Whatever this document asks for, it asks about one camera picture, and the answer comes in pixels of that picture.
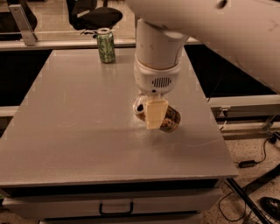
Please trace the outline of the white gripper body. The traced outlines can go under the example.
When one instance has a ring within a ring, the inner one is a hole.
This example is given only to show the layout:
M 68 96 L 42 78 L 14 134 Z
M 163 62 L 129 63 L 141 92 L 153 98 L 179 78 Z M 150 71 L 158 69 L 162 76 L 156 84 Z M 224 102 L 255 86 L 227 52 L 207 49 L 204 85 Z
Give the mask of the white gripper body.
M 134 77 L 139 89 L 146 95 L 165 95 L 176 86 L 181 63 L 168 69 L 153 69 L 143 65 L 138 59 L 134 62 Z

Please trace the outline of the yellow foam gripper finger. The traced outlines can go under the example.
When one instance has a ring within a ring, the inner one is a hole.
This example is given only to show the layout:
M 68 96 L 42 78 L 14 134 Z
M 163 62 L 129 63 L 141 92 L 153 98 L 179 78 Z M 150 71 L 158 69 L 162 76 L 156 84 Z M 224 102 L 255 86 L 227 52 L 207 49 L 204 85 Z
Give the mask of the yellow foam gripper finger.
M 148 130 L 159 129 L 168 109 L 168 101 L 149 100 L 145 103 L 145 122 Z

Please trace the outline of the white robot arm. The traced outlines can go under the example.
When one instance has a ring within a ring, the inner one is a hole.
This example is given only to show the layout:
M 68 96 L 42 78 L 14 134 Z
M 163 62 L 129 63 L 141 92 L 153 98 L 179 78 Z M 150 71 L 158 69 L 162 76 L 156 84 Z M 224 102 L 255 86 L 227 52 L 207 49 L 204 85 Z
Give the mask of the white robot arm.
M 156 78 L 176 79 L 181 49 L 197 39 L 271 90 L 280 92 L 279 0 L 126 0 L 137 18 L 134 75 L 148 96 L 146 128 L 162 124 L 173 86 L 153 87 Z

